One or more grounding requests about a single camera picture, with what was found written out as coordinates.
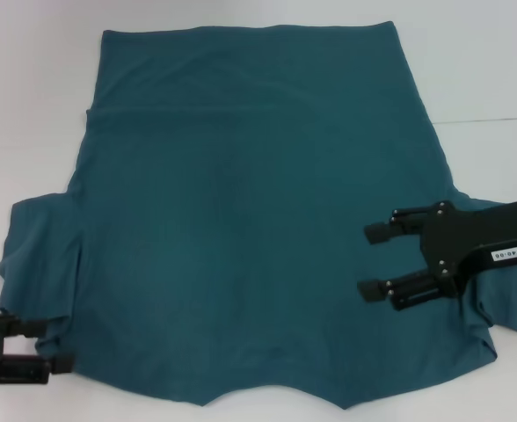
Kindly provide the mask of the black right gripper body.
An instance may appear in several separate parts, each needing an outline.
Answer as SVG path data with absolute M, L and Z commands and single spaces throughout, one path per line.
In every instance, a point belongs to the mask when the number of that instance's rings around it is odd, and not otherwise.
M 456 291 L 478 273 L 517 265 L 517 202 L 477 211 L 441 203 L 426 220 L 420 249 L 428 270 L 448 273 Z

